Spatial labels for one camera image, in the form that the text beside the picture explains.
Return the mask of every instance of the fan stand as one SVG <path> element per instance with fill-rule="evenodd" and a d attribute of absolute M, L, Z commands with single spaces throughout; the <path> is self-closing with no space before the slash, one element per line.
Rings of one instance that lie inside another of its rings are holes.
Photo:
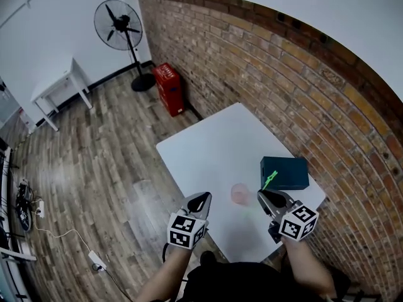
<path fill-rule="evenodd" d="M 152 86 L 156 84 L 156 78 L 152 74 L 143 74 L 140 68 L 140 62 L 137 61 L 136 55 L 134 54 L 134 49 L 132 42 L 130 41 L 130 37 L 128 35 L 127 30 L 124 30 L 126 39 L 128 42 L 128 46 L 130 47 L 130 51 L 132 52 L 134 64 L 139 72 L 139 76 L 137 76 L 132 81 L 132 90 L 135 92 L 144 92 L 149 90 Z"/>

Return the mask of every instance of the human arm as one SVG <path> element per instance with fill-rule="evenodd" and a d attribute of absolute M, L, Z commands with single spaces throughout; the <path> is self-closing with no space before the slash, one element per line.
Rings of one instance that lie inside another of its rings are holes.
<path fill-rule="evenodd" d="M 137 302 L 166 301 L 180 289 L 184 272 L 189 264 L 190 249 L 174 247 L 161 268 L 147 281 L 137 297 Z"/>
<path fill-rule="evenodd" d="M 326 267 L 311 252 L 305 241 L 296 242 L 282 236 L 294 279 L 301 286 L 311 289 L 321 298 L 336 298 L 333 278 Z"/>

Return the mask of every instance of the fan blade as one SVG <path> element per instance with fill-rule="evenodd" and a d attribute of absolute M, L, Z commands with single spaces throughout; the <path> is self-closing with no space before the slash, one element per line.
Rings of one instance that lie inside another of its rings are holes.
<path fill-rule="evenodd" d="M 109 17 L 111 17 L 111 19 L 113 20 L 113 22 L 115 22 L 115 21 L 116 21 L 116 18 L 115 18 L 115 16 L 113 15 L 111 9 L 109 9 L 109 7 L 108 7 L 107 4 L 105 4 L 105 7 L 106 7 L 106 9 L 108 10 Z"/>
<path fill-rule="evenodd" d="M 114 33 L 113 30 L 111 30 L 111 31 L 109 32 L 108 38 L 106 39 L 107 42 L 108 42 L 109 39 L 112 37 L 113 33 Z"/>
<path fill-rule="evenodd" d="M 139 30 L 136 30 L 136 29 L 131 29 L 131 28 L 126 28 L 128 31 L 132 31 L 132 32 L 134 32 L 134 33 L 139 33 L 140 31 Z"/>

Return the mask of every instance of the black shoe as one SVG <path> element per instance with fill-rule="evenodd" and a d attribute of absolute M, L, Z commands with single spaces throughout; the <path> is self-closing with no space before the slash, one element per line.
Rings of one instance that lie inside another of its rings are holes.
<path fill-rule="evenodd" d="M 201 266 L 210 266 L 217 263 L 217 260 L 211 250 L 206 250 L 201 253 L 200 256 L 200 265 Z"/>

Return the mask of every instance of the brick wall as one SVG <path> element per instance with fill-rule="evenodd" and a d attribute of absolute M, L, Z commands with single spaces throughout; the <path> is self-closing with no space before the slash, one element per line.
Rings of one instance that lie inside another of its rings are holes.
<path fill-rule="evenodd" d="M 242 0 L 140 0 L 153 61 L 206 117 L 241 102 L 327 194 L 315 253 L 392 301 L 403 287 L 403 106 L 331 37 Z"/>

